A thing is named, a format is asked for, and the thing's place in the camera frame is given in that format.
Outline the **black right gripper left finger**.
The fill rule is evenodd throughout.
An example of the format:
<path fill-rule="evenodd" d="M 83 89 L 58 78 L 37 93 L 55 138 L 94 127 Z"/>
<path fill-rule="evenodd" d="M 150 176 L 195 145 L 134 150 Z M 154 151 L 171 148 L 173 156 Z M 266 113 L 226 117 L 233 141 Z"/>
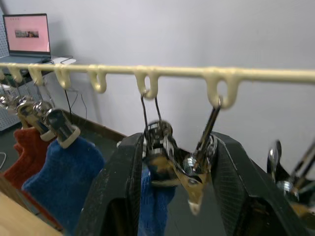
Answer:
<path fill-rule="evenodd" d="M 77 236 L 135 236 L 141 199 L 143 134 L 125 137 L 93 180 Z"/>

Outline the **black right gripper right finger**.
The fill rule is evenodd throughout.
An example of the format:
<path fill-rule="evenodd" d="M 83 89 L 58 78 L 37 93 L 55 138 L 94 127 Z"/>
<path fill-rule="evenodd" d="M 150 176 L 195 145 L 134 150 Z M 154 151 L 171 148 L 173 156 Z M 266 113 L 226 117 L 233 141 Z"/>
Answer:
<path fill-rule="evenodd" d="M 235 139 L 215 132 L 211 179 L 228 236 L 313 236 L 271 178 Z"/>

